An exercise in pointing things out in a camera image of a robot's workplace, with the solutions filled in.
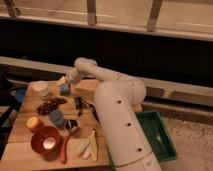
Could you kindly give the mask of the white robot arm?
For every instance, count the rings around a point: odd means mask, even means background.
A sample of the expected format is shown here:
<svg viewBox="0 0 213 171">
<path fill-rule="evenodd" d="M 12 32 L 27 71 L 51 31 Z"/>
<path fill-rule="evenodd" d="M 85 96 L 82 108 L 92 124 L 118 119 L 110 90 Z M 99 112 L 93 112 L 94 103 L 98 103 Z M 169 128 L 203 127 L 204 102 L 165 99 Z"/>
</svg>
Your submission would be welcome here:
<svg viewBox="0 0 213 171">
<path fill-rule="evenodd" d="M 94 106 L 116 171 L 162 171 L 133 109 L 146 96 L 144 83 L 82 57 L 67 73 L 70 83 L 87 75 L 100 81 Z"/>
</svg>

